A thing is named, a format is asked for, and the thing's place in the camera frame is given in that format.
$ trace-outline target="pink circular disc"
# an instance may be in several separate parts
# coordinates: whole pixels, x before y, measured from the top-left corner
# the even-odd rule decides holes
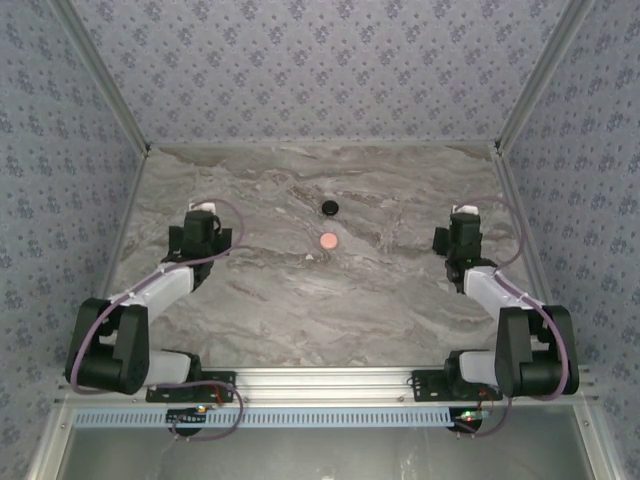
[[[320,245],[325,250],[333,250],[338,246],[338,237],[335,233],[323,233],[320,237]]]

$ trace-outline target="patterned wallpaper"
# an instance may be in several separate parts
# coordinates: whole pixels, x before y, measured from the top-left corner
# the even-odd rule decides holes
[[[640,478],[640,4],[597,0],[509,153],[555,299]]]
[[[138,155],[45,0],[0,2],[0,478],[23,478]]]
[[[495,139],[567,0],[73,0],[147,140]]]

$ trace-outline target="blue cable tray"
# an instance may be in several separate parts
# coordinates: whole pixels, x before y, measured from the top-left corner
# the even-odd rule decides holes
[[[200,428],[228,428],[237,408],[207,412]],[[167,428],[166,408],[80,408],[76,428]],[[194,426],[179,423],[178,427]],[[447,407],[247,408],[241,428],[450,427]]]

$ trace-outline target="gray marble surface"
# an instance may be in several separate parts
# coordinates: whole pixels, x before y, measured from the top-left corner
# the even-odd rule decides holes
[[[154,348],[205,365],[441,364],[452,349],[493,345],[497,325],[447,282],[433,230],[456,201],[497,194],[486,146],[154,149],[113,292],[155,268],[189,201],[223,198],[243,213],[243,245],[153,323]],[[325,199],[340,204],[336,217],[320,212]],[[482,207],[484,255],[505,260],[509,216]],[[320,247],[323,232],[337,234],[336,250]],[[526,286],[521,261],[508,273]]]

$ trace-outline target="glass panel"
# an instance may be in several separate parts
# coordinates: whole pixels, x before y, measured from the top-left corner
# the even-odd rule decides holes
[[[441,428],[241,429],[175,442],[164,429],[79,429],[59,480],[592,479],[571,407],[518,407],[494,437]]]

